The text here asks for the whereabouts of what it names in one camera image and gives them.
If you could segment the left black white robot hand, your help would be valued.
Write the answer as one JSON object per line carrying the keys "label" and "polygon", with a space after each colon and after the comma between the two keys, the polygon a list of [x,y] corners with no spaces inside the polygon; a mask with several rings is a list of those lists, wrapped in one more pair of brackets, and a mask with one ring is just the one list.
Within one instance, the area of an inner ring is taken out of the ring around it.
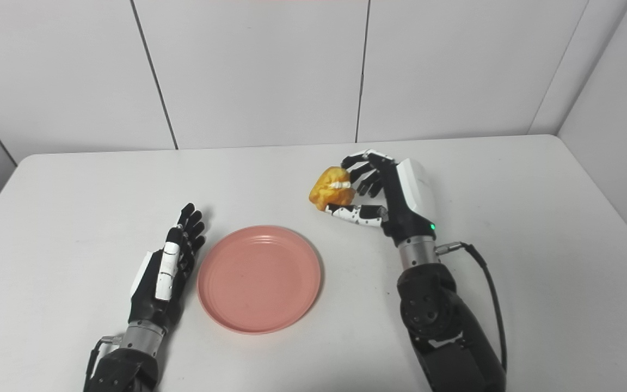
{"label": "left black white robot hand", "polygon": [[133,283],[129,323],[150,322],[165,332],[181,320],[183,295],[199,251],[206,243],[202,212],[193,203],[181,210],[162,248],[150,252]]}

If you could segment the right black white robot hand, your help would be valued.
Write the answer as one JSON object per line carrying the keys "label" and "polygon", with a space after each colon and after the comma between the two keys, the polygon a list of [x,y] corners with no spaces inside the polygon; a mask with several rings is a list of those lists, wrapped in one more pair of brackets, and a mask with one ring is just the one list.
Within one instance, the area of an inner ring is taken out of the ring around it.
{"label": "right black white robot hand", "polygon": [[431,220],[434,198],[425,170],[413,159],[397,162],[373,149],[348,155],[341,162],[350,170],[350,183],[361,196],[375,198],[382,193],[386,204],[328,203],[327,213],[355,225],[378,226],[394,245],[413,237],[436,240],[436,225]]}

